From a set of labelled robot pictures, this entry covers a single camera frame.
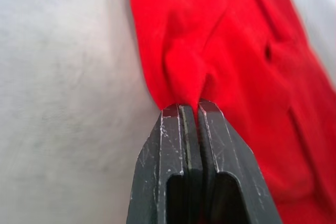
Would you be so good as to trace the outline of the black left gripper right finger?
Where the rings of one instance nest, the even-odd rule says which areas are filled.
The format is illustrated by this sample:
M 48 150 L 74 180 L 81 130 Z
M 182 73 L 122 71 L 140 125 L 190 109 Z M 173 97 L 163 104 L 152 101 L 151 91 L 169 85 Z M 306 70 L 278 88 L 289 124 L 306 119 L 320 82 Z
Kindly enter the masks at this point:
M 281 223 L 253 151 L 219 107 L 198 105 L 207 223 Z

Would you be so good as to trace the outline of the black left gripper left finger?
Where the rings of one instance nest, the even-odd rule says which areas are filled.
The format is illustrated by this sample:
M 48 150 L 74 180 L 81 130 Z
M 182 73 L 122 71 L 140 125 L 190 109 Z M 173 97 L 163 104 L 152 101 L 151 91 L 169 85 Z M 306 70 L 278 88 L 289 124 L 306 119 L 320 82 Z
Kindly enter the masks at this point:
M 198 223 L 201 155 L 193 110 L 163 109 L 136 161 L 127 223 Z

